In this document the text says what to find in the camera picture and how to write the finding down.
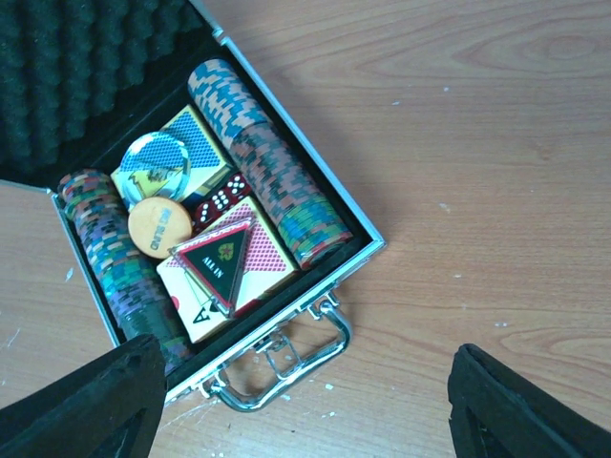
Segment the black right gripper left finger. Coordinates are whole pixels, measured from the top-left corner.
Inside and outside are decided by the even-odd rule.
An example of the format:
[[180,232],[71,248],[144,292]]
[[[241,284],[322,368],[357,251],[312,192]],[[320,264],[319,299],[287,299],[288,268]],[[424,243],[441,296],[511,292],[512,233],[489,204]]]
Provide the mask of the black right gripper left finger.
[[141,335],[1,409],[3,457],[147,457],[166,395],[165,360]]

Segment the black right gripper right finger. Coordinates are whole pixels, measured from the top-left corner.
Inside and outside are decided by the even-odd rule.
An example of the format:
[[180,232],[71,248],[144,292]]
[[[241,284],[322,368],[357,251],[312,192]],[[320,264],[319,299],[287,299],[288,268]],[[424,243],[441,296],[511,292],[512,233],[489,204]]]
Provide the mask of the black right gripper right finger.
[[447,384],[458,457],[608,457],[610,432],[577,414],[473,343]]

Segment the black triangular dealer token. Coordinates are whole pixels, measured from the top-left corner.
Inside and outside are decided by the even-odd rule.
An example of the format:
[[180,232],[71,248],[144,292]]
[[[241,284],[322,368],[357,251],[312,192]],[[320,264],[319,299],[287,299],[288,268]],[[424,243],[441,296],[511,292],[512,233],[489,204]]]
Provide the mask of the black triangular dealer token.
[[228,319],[235,316],[253,224],[253,218],[239,219],[170,249],[171,258]]

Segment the yellow blind button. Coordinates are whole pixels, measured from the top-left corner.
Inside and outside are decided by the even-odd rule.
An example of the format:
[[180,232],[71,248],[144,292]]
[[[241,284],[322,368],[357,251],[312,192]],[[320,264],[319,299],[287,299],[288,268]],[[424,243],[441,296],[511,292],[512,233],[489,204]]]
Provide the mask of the yellow blind button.
[[164,197],[145,198],[128,217],[129,235],[145,255],[164,260],[170,249],[192,238],[190,214],[178,202]]

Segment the red playing card deck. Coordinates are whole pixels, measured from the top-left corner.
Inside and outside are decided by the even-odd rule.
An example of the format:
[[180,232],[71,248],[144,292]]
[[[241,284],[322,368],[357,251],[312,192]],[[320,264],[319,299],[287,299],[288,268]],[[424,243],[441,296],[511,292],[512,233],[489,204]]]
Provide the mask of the red playing card deck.
[[297,272],[252,197],[157,267],[193,344],[267,299]]

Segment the clear round dealer button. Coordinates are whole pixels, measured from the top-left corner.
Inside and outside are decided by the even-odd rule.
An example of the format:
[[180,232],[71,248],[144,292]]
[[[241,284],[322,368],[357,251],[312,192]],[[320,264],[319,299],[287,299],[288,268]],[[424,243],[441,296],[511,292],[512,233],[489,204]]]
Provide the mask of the clear round dealer button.
[[165,132],[137,138],[118,167],[118,188],[130,204],[145,198],[177,200],[186,189],[191,161],[185,144]]

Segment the blue white chip stack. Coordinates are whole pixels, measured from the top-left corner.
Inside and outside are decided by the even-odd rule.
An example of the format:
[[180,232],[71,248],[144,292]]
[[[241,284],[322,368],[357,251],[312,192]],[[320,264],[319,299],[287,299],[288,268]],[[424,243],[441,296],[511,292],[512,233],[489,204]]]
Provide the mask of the blue white chip stack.
[[278,231],[299,266],[308,270],[353,238],[352,232],[325,198],[313,198],[288,211]]

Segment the blue playing card deck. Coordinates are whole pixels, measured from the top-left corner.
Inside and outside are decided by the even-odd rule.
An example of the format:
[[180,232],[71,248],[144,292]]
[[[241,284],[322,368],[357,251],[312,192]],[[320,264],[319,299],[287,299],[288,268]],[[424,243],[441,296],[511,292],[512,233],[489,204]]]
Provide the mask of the blue playing card deck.
[[232,166],[200,113],[185,106],[160,130],[127,148],[111,178],[128,209],[146,198],[191,205],[212,191]]

